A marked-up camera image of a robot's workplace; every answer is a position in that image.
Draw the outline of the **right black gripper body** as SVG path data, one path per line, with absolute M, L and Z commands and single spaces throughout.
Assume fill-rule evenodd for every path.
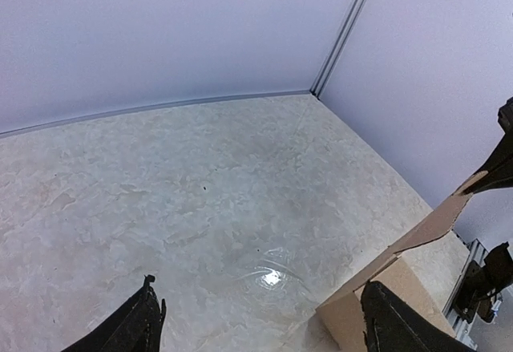
M 510 97 L 498 110 L 498 123 L 504 132 L 513 129 L 513 98 Z

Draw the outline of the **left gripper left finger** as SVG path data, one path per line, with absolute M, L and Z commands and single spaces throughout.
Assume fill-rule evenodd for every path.
M 158 352 L 167 307 L 151 287 L 155 279 L 147 275 L 143 286 L 114 313 L 63 352 Z

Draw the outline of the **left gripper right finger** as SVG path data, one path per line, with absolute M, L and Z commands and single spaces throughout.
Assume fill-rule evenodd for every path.
M 380 281 L 361 296 L 365 343 L 372 352 L 465 352 L 471 348 L 430 324 Z

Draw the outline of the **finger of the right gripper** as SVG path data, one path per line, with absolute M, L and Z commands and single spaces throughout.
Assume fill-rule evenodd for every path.
M 485 163 L 475 172 L 486 172 L 464 192 L 479 193 L 486 190 L 512 187 L 512 131 L 505 133 Z

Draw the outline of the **brown cardboard box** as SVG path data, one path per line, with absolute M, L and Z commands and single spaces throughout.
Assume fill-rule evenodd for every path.
M 471 199 L 468 188 L 486 175 L 470 176 L 410 231 L 317 307 L 317 315 L 341 351 L 364 351 L 361 307 L 364 285 L 379 281 L 431 325 L 451 337 L 443 309 L 466 264 L 469 251 L 454 234 L 456 219 Z

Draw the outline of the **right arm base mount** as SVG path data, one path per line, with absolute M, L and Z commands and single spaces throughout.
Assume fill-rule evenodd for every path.
M 503 289 L 512 285 L 512 257 L 509 243 L 493 248 L 485 257 L 484 265 L 471 261 L 454 300 L 454 309 L 468 323 L 478 314 L 491 323 L 494 314 L 492 306 Z

